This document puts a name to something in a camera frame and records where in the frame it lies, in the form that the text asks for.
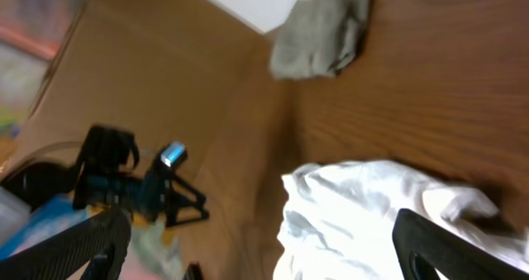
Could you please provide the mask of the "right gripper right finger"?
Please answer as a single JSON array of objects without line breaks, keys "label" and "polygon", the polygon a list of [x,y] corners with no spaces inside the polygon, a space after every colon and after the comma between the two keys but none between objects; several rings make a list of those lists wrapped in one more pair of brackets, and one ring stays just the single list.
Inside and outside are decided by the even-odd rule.
[{"label": "right gripper right finger", "polygon": [[521,269],[408,209],[398,211],[392,239],[406,280],[528,280]]}]

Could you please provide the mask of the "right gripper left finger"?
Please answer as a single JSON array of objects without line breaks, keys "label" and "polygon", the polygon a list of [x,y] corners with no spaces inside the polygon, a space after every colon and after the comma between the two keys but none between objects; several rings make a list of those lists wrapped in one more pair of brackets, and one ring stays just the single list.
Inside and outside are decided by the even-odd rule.
[{"label": "right gripper left finger", "polygon": [[131,222],[112,208],[1,261],[2,279],[119,278],[131,240]]}]

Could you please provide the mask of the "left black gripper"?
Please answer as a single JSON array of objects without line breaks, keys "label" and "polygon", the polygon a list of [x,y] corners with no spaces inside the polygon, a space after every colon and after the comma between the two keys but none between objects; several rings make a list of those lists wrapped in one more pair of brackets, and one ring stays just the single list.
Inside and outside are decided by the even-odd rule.
[{"label": "left black gripper", "polygon": [[[123,206],[128,211],[139,213],[148,222],[156,222],[164,211],[166,228],[208,220],[210,213],[205,208],[206,196],[176,174],[170,174],[168,179],[168,173],[169,167],[159,159],[152,161],[143,179],[126,173]],[[177,191],[173,183],[191,193],[194,199]],[[179,213],[182,210],[195,210],[199,216],[181,220]]]}]

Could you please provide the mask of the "white t-shirt black print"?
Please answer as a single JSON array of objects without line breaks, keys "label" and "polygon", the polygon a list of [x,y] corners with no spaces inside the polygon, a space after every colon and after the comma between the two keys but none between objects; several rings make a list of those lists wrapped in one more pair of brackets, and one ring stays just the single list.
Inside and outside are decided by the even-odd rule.
[{"label": "white t-shirt black print", "polygon": [[528,242],[476,223],[497,206],[479,189],[443,183],[390,160],[304,164],[282,177],[288,200],[275,279],[400,279],[392,232],[398,211],[416,212],[523,272]]}]

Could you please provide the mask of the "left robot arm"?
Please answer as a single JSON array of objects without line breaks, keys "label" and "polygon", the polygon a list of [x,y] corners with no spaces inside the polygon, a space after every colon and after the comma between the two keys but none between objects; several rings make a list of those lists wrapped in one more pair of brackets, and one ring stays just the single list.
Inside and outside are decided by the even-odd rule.
[{"label": "left robot arm", "polygon": [[142,178],[132,170],[141,160],[134,134],[110,126],[91,126],[71,165],[38,159],[40,154],[70,147],[72,143],[62,142],[35,151],[1,178],[2,189],[31,211],[56,195],[72,193],[76,210],[117,206],[150,223],[164,216],[168,228],[209,218],[205,195],[176,173],[188,157],[181,143],[163,146]]}]

